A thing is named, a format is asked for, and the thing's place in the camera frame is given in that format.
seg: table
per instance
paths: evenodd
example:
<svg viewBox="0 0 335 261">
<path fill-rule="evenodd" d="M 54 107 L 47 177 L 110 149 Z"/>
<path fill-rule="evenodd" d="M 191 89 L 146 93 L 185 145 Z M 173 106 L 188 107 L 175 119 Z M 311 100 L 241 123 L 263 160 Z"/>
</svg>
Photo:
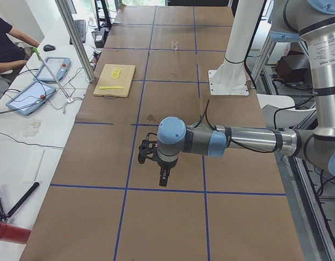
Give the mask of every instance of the table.
<svg viewBox="0 0 335 261">
<path fill-rule="evenodd" d="M 21 260 L 303 260 L 272 154 L 182 153 L 167 188 L 137 162 L 147 132 L 171 115 L 197 122 L 207 99 L 214 124 L 264 126 L 255 91 L 210 95 L 232 22 L 220 7 L 118 12 L 95 75 L 136 65 L 130 95 L 94 97 L 89 84 Z"/>
<path fill-rule="evenodd" d="M 93 52 L 94 46 L 91 29 L 87 30 L 87 38 L 84 47 L 87 55 Z M 71 67 L 65 75 L 61 84 L 66 84 L 81 68 L 80 60 L 75 52 L 73 46 L 69 45 L 69 36 L 64 22 L 61 18 L 50 29 L 49 34 L 41 42 L 38 48 L 42 57 L 57 56 L 69 57 L 71 59 Z M 52 44 L 56 47 L 55 51 L 44 52 L 43 46 L 45 44 Z M 42 63 L 38 61 L 35 54 L 32 55 L 27 63 L 29 69 L 37 69 Z M 11 84 L 11 89 L 22 90 L 33 81 L 31 73 L 24 73 L 16 78 Z M 75 90 L 69 85 L 65 85 L 68 94 L 74 92 L 72 97 L 84 97 L 88 82 L 84 70 L 80 70 L 79 74 L 71 81 Z M 14 92 L 7 92 L 11 97 L 15 95 Z M 6 111 L 5 106 L 10 98 L 3 96 L 0 100 L 0 111 Z M 66 98 L 61 91 L 56 92 L 50 101 L 53 106 L 60 108 L 64 104 Z M 52 104 L 46 102 L 39 110 L 30 116 L 22 116 L 18 113 L 6 113 L 0 115 L 0 132 L 13 136 L 19 141 L 27 143 L 37 143 L 43 145 L 52 145 L 64 147 L 68 135 L 73 126 L 74 118 L 79 110 L 81 101 L 75 101 L 67 105 L 66 114 L 61 110 L 56 110 Z M 33 122 L 40 122 L 38 133 L 34 136 L 26 137 L 26 127 Z M 0 196 L 3 208 L 6 212 L 21 198 L 21 196 L 31 187 L 32 183 L 22 183 L 21 179 L 24 174 L 27 162 L 29 160 L 32 150 L 39 149 L 38 146 L 27 146 L 16 143 L 6 136 L 0 135 Z M 9 223 L 15 226 L 21 226 L 32 229 L 36 220 L 39 209 L 42 205 L 43 199 L 53 177 L 55 168 L 61 157 L 62 150 L 52 148 L 45 148 L 45 153 L 41 166 L 39 168 L 36 181 L 40 182 L 40 186 L 27 199 L 23 206 L 9 219 Z M 18 260 L 25 245 L 12 244 L 0 241 L 0 258 L 5 260 Z"/>
</svg>

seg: person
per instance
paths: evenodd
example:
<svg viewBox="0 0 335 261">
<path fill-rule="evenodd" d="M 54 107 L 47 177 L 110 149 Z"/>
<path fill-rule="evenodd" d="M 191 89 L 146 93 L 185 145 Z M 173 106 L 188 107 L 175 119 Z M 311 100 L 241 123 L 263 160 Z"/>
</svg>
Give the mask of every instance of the person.
<svg viewBox="0 0 335 261">
<path fill-rule="evenodd" d="M 4 75 L 13 80 L 30 58 L 31 49 L 18 47 L 7 34 L 34 47 L 40 43 L 0 18 L 0 73 L 13 70 L 13 73 Z"/>
</svg>

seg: person's arm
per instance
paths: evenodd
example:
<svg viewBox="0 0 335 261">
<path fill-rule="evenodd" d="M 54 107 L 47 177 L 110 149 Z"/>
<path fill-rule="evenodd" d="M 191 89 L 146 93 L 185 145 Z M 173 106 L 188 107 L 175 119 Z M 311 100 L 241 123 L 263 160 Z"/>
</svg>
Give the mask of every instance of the person's arm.
<svg viewBox="0 0 335 261">
<path fill-rule="evenodd" d="M 23 33 L 22 31 L 16 29 L 14 26 L 12 27 L 12 29 L 10 30 L 8 34 L 34 47 L 38 47 L 39 45 L 38 41 L 29 37 L 27 34 Z"/>
<path fill-rule="evenodd" d="M 22 68 L 26 63 L 27 61 L 25 60 L 11 61 L 9 63 L 0 63 L 0 73 Z"/>
</svg>

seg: brown table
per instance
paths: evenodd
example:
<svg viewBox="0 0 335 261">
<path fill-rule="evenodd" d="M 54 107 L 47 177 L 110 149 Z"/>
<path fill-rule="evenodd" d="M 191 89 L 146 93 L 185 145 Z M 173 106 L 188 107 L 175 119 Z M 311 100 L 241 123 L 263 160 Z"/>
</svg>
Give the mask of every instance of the brown table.
<svg viewBox="0 0 335 261">
<path fill-rule="evenodd" d="M 229 8 L 125 7 L 104 64 L 136 65 L 128 98 L 89 85 L 21 260 L 303 260 L 273 154 L 180 154 L 168 187 L 137 162 L 159 122 L 264 127 L 256 93 L 211 96 L 207 72 L 224 60 Z M 177 40 L 178 50 L 171 50 Z"/>
</svg>

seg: red cylinder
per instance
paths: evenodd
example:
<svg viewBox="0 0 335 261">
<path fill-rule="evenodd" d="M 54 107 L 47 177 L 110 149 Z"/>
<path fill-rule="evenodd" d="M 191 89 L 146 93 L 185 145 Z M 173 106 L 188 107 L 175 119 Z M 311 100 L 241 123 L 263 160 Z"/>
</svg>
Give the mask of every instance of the red cylinder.
<svg viewBox="0 0 335 261">
<path fill-rule="evenodd" d="M 29 229 L 0 222 L 0 240 L 2 241 L 26 244 L 30 233 L 31 230 Z"/>
</svg>

